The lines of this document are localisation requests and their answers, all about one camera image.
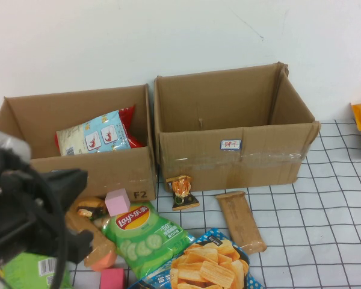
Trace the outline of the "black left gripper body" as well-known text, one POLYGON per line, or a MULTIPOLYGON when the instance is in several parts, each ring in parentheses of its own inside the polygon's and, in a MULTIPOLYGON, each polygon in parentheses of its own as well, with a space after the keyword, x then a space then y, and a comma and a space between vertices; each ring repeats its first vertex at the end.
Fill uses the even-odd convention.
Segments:
POLYGON ((62 171, 36 176, 9 171, 0 176, 0 259, 22 252, 58 256, 66 226, 49 197, 59 199, 62 188, 62 171))

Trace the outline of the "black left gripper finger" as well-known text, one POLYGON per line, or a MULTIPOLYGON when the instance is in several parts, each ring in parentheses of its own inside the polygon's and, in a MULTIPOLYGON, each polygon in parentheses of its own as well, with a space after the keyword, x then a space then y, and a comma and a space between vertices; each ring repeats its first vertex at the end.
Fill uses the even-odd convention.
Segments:
POLYGON ((92 232, 83 230, 77 233, 69 229, 65 229, 64 232, 66 234, 66 262, 80 263, 92 253, 92 232))
POLYGON ((46 181, 65 213, 87 187, 88 172, 81 169, 53 170, 46 181))

